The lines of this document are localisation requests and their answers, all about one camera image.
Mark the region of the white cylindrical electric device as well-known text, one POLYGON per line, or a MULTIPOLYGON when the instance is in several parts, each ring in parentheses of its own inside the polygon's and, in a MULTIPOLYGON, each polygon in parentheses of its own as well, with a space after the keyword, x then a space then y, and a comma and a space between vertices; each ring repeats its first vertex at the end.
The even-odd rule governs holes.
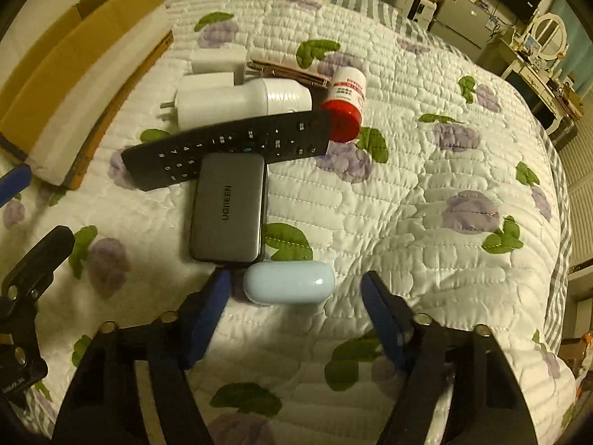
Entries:
POLYGON ((258 116, 308 112, 312 96, 292 79, 254 78, 242 85, 205 89, 180 98, 176 92, 160 109, 168 119, 176 119, 180 130, 187 131, 258 116))

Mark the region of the black TV remote control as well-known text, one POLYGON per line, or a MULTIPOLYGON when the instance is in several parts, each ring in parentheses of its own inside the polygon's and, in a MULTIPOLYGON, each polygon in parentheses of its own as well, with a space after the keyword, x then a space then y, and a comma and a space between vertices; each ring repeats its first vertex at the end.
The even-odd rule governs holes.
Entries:
POLYGON ((329 146, 330 113, 258 116, 175 133, 123 150, 136 188, 151 191, 198 178, 212 153, 260 154, 268 164, 322 156, 329 146))

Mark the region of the floral quilted bed cover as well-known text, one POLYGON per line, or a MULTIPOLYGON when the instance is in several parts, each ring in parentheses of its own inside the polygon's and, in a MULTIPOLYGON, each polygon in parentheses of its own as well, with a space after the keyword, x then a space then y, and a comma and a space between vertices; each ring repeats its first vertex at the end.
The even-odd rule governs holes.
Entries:
POLYGON ((174 41, 103 137, 82 186, 34 184, 1 217, 8 271, 48 231, 82 248, 62 264, 36 318, 47 377, 21 419, 50 435, 99 325, 149 323, 212 271, 187 252, 190 183, 142 192, 120 151, 172 133, 158 116, 216 34, 227 47, 289 65, 349 51, 366 75, 360 136, 319 159, 268 169, 264 251, 335 272, 319 306, 229 302, 189 384, 220 444, 373 444, 398 393, 360 296, 369 270, 444 326, 489 326, 551 444, 575 381, 557 357, 566 284, 566 184, 541 126, 508 82, 439 44, 325 0, 168 0, 174 41))

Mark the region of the open cardboard box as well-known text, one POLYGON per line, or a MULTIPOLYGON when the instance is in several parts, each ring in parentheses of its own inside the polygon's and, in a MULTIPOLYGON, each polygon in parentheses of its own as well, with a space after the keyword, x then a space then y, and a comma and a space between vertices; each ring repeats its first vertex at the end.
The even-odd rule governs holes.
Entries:
POLYGON ((79 0, 1 89, 1 150, 76 190, 136 84, 173 41, 165 0, 79 0))

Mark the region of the white bottle red cap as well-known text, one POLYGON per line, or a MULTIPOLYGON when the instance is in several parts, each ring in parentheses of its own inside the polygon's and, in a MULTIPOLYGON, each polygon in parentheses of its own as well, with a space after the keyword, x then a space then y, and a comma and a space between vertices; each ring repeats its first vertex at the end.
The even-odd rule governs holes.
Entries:
POLYGON ((338 68, 331 79, 321 109, 330 113, 330 139, 347 143, 358 137, 363 120, 367 79, 355 67, 338 68))

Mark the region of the grey UGREEN power bank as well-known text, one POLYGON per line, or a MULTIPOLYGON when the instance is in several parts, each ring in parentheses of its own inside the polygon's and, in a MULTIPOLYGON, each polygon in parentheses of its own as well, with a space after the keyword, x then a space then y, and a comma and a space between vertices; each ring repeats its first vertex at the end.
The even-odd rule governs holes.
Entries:
POLYGON ((195 260, 247 265, 260 258, 266 176, 259 154, 212 153, 202 159, 189 240, 195 260))

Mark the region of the white suitcase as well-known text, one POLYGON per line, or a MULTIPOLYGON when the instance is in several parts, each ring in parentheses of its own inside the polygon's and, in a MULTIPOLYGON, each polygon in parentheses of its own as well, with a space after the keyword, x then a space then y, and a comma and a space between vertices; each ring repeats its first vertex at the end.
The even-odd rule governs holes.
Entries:
POLYGON ((394 7, 403 17, 427 29, 437 11, 436 0, 382 0, 394 7))

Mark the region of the grey mini fridge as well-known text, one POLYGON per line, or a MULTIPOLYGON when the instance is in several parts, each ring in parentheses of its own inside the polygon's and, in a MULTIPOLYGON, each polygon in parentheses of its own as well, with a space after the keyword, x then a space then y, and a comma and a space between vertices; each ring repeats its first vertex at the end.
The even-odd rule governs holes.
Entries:
POLYGON ((476 62, 497 27, 497 20, 470 0, 443 0, 429 32, 476 62))

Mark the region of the light blue earbuds case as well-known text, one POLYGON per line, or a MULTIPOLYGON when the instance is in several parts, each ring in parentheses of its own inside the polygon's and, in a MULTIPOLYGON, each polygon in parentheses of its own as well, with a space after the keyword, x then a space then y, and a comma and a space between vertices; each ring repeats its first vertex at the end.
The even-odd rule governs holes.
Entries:
POLYGON ((329 264, 313 261, 262 261, 243 275, 243 292, 259 306, 319 304, 334 291, 336 278, 329 264))

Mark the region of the white oval vanity mirror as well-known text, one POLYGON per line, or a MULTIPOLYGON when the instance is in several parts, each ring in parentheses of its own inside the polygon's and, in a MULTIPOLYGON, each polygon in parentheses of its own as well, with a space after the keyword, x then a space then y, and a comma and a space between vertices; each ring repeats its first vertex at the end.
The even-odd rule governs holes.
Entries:
POLYGON ((545 13, 533 19, 528 27, 530 34, 539 43, 537 55, 544 61, 564 58, 569 48, 568 32, 564 20, 555 13, 545 13))

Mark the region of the white dressing table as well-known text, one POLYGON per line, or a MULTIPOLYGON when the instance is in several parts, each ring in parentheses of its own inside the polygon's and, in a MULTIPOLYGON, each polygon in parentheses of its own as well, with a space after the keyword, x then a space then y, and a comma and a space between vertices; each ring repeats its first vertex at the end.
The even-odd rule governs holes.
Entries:
POLYGON ((531 112, 539 119, 549 136, 559 130, 563 121, 574 123, 584 116, 583 105, 581 103, 574 105, 570 99, 565 99, 564 91, 559 83, 552 88, 553 79, 549 76, 542 76, 540 69, 533 65, 528 58, 523 57, 518 48, 503 40, 500 41, 500 47, 498 52, 507 64, 501 73, 501 78, 503 80, 519 78, 523 86, 526 86, 535 95, 538 103, 531 106, 531 112))

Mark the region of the pink folding pocket tool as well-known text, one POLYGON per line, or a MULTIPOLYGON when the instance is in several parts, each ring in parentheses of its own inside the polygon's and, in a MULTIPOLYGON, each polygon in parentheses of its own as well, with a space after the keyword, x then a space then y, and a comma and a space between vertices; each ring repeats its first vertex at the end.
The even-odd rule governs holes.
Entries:
POLYGON ((262 78, 292 79, 311 89, 327 89, 330 86, 330 78, 324 75, 317 75, 314 72, 281 65, 276 62, 253 58, 246 62, 246 67, 262 78))

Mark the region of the white wall charger plug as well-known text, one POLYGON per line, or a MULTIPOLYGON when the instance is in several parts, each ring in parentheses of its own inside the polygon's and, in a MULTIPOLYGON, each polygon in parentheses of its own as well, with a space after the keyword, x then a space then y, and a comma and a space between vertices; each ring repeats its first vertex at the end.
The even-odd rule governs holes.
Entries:
POLYGON ((246 60, 244 47, 197 48, 190 57, 194 73, 233 72, 242 75, 246 60))

